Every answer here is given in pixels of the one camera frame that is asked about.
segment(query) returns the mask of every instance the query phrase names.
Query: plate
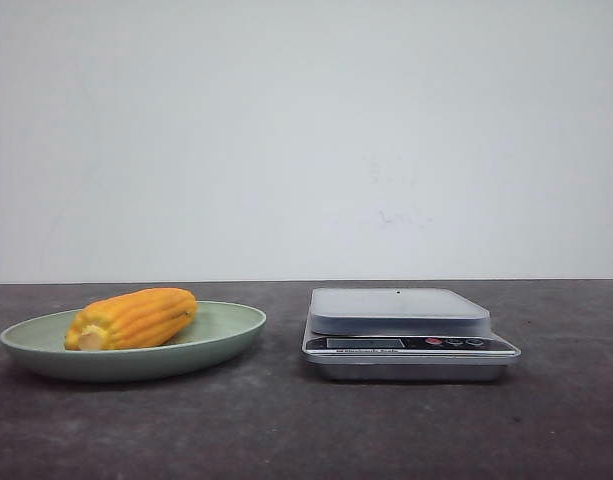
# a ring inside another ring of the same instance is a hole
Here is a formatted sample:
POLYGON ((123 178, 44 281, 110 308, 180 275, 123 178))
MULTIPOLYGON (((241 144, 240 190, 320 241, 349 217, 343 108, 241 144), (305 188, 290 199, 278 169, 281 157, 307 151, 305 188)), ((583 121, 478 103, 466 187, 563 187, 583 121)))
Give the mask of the plate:
POLYGON ((159 347, 73 351, 64 334, 79 310, 33 318, 7 328, 0 340, 22 367, 52 378, 84 382, 145 380, 218 364, 245 350, 266 314, 246 305, 200 301, 195 320, 159 347))

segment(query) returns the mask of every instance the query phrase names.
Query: scale weighing platform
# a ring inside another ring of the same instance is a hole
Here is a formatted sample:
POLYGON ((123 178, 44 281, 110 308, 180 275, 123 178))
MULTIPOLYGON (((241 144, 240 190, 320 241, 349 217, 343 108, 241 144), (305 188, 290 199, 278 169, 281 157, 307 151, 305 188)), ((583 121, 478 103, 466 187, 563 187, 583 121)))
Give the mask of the scale weighing platform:
POLYGON ((521 355, 488 310, 440 288, 315 289, 302 351, 336 380, 490 381, 521 355))

